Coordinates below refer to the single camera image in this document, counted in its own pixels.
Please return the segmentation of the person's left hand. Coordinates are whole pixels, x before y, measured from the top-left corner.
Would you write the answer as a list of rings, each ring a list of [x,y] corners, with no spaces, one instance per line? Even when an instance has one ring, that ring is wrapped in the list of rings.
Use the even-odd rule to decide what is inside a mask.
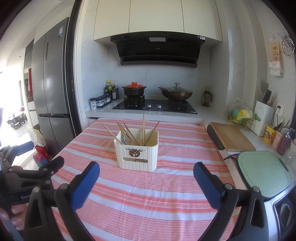
[[[9,215],[4,209],[0,209],[1,211],[1,221],[4,222],[5,220],[10,219],[12,224],[18,231],[22,231],[25,227],[25,219],[26,213],[28,209],[28,204],[20,204],[11,206],[11,211],[13,213],[12,217],[9,218]]]

